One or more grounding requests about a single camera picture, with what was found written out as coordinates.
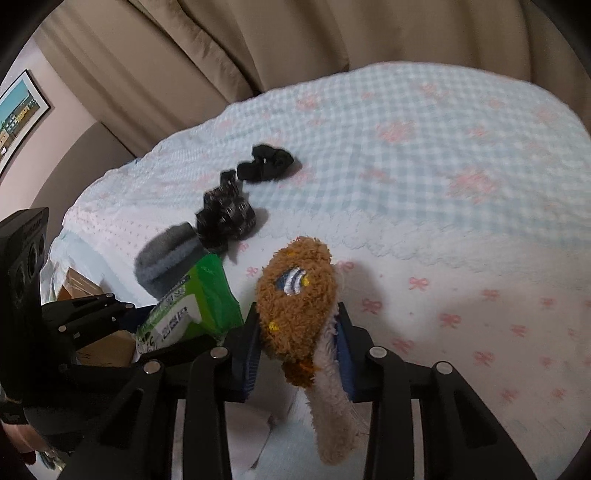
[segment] beige curtain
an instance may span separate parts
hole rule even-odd
[[[391,60],[532,81],[591,128],[591,80],[530,0],[66,0],[37,41],[138,155],[229,103]]]

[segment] wet wipes package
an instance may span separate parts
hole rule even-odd
[[[164,296],[135,336],[140,354],[208,334],[222,339],[243,325],[240,305],[232,294],[222,261],[207,255]]]

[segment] bedspread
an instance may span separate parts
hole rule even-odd
[[[137,252],[192,222],[219,172],[260,142],[297,165],[244,185],[259,227],[225,259],[242,308],[274,251],[320,238],[353,322],[405,360],[451,362],[538,477],[556,478],[591,427],[591,141],[531,84],[386,63],[231,105],[81,195],[51,248],[45,297],[73,265],[151,303]],[[296,457],[268,460],[256,478],[300,478]],[[320,466],[306,475],[331,478]]]

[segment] gray fuzzy object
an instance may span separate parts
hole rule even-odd
[[[190,223],[174,225],[139,252],[135,259],[135,278],[159,300],[207,253]]]

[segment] painting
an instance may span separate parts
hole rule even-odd
[[[0,174],[19,145],[49,110],[27,72],[23,72],[0,98]]]

